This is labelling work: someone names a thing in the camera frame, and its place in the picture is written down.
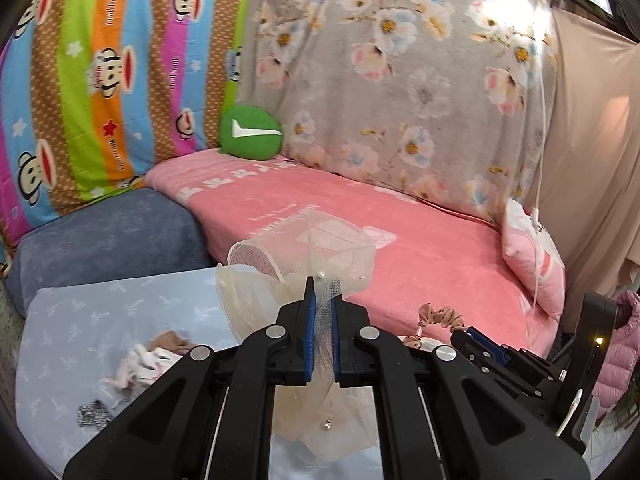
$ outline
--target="green round cushion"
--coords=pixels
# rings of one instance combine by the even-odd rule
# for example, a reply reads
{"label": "green round cushion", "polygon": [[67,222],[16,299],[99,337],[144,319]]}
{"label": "green round cushion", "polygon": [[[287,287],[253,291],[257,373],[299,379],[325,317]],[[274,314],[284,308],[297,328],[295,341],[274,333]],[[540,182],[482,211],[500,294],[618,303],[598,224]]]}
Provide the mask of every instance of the green round cushion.
{"label": "green round cushion", "polygon": [[234,106],[220,119],[220,153],[267,160],[280,152],[282,129],[278,121],[253,106]]}

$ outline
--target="pink blanket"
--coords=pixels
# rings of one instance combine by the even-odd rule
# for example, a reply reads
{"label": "pink blanket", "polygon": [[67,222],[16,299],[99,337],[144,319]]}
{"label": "pink blanket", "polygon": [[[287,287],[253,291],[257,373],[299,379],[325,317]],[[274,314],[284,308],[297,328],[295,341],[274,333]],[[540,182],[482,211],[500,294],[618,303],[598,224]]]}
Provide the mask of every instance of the pink blanket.
{"label": "pink blanket", "polygon": [[[500,255],[500,234],[410,197],[286,160],[255,162],[206,150],[168,160],[146,184],[190,209],[209,253],[226,261],[231,245],[274,222],[317,209],[365,230],[377,247],[370,287],[349,298],[371,322],[412,334],[423,303],[452,306],[498,343],[546,356],[558,324],[532,308]],[[449,340],[430,327],[428,336]]]}

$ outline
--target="glitter fabric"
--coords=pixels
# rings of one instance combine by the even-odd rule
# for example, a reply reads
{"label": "glitter fabric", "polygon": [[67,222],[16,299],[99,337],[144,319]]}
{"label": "glitter fabric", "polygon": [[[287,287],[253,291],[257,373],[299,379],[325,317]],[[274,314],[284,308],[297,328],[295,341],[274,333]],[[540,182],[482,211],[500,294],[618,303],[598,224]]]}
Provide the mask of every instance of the glitter fabric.
{"label": "glitter fabric", "polygon": [[85,428],[95,426],[102,431],[113,420],[107,407],[101,400],[94,400],[90,404],[78,406],[78,426]]}

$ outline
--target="colorful striped fabric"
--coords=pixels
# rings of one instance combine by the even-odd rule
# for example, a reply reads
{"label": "colorful striped fabric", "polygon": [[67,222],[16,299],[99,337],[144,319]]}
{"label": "colorful striped fabric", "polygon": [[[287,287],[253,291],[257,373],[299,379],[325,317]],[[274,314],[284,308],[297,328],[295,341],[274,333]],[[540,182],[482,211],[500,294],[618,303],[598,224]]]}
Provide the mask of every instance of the colorful striped fabric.
{"label": "colorful striped fabric", "polygon": [[0,54],[0,234],[216,145],[247,0],[33,0]]}

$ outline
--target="blue gripper pad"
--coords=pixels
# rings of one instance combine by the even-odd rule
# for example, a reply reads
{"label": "blue gripper pad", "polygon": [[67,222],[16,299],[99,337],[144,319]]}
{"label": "blue gripper pad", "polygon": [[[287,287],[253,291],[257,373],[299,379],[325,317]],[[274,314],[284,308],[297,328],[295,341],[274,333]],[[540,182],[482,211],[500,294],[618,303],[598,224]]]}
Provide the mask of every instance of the blue gripper pad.
{"label": "blue gripper pad", "polygon": [[340,375],[340,340],[338,339],[338,323],[335,315],[335,298],[331,300],[331,343],[334,348],[334,378]]}
{"label": "blue gripper pad", "polygon": [[466,333],[471,336],[474,341],[477,341],[482,346],[484,346],[486,350],[494,356],[495,362],[497,362],[500,366],[504,366],[507,363],[507,357],[500,345],[491,341],[487,336],[485,336],[481,332],[478,332],[478,330],[476,330],[472,326],[466,329]]}
{"label": "blue gripper pad", "polygon": [[306,318],[306,337],[305,337],[305,379],[311,380],[311,374],[314,371],[314,324],[316,322],[316,292],[311,292],[311,300],[308,305],[308,316]]}

